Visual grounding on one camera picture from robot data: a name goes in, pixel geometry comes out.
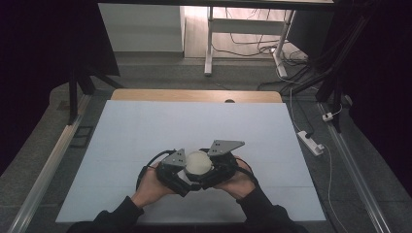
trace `white wall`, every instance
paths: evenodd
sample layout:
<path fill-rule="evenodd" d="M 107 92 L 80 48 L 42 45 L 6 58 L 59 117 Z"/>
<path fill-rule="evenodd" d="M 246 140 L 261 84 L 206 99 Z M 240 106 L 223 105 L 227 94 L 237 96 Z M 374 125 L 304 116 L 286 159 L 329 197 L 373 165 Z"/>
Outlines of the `white wall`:
<path fill-rule="evenodd" d="M 113 51 L 183 51 L 184 7 L 99 4 Z"/>

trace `metal bracket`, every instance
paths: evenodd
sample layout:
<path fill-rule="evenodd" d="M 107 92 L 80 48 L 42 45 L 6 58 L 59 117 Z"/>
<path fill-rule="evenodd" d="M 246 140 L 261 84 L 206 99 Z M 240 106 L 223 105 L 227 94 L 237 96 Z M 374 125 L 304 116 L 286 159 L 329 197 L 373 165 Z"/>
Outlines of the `metal bracket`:
<path fill-rule="evenodd" d="M 185 168 L 186 167 L 185 149 L 177 150 L 176 152 L 165 157 L 161 162 L 163 164 Z"/>
<path fill-rule="evenodd" d="M 226 141 L 226 140 L 215 140 L 210 147 L 207 155 L 209 156 L 219 156 L 224 155 L 232 150 L 238 149 L 245 145 L 242 141 Z"/>

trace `desk leg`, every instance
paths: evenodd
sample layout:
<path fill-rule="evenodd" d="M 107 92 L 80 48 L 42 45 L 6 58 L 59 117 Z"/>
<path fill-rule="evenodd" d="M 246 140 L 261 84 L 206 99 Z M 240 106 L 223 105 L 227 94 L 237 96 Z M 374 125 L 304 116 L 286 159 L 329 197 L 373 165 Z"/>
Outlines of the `desk leg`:
<path fill-rule="evenodd" d="M 69 95 L 70 95 L 70 118 L 68 125 L 72 125 L 78 116 L 78 101 L 77 101 L 77 78 L 76 70 L 73 68 L 69 77 Z"/>
<path fill-rule="evenodd" d="M 286 36 L 288 35 L 289 27 L 291 26 L 293 14 L 294 14 L 294 11 L 291 11 L 288 18 L 286 19 L 284 28 L 282 30 L 281 38 L 279 39 L 278 48 L 275 49 L 275 51 L 272 53 L 273 59 L 275 60 L 275 63 L 276 63 L 276 69 L 278 70 L 278 74 L 281 79 L 288 77 L 288 74 L 286 73 L 285 67 L 282 62 L 281 52 L 282 52 L 282 47 L 286 40 Z"/>
<path fill-rule="evenodd" d="M 205 59 L 205 76 L 212 75 L 212 35 L 213 35 L 213 7 L 207 8 L 207 19 L 208 19 L 208 35 L 207 35 L 207 48 L 206 48 L 206 59 Z"/>

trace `white ball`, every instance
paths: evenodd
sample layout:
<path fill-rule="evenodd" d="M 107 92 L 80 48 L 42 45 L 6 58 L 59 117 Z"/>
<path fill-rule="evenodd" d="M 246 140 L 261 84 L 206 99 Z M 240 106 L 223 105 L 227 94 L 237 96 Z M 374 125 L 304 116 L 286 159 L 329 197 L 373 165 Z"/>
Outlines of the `white ball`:
<path fill-rule="evenodd" d="M 187 155 L 186 170 L 194 175 L 202 175 L 210 171 L 212 161 L 206 152 L 198 150 Z"/>

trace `human hand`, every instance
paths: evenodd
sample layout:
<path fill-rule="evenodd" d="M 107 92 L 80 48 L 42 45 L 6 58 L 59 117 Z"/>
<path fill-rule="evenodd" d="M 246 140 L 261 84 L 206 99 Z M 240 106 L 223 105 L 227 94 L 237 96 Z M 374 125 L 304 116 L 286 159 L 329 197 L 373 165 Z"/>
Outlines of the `human hand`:
<path fill-rule="evenodd" d="M 245 162 L 239 159 L 236 159 L 236 161 L 239 167 L 249 172 L 252 172 L 249 166 Z M 248 175 L 237 171 L 232 178 L 230 178 L 224 183 L 219 183 L 218 185 L 215 186 L 215 188 L 226 191 L 236 200 L 240 200 L 246 197 L 249 193 L 251 193 L 256 187 Z"/>
<path fill-rule="evenodd" d="M 140 181 L 139 187 L 131 197 L 133 203 L 139 208 L 150 205 L 167 194 L 175 194 L 174 191 L 163 185 L 157 179 L 154 168 L 149 167 L 148 170 L 146 170 L 145 176 L 143 176 Z"/>

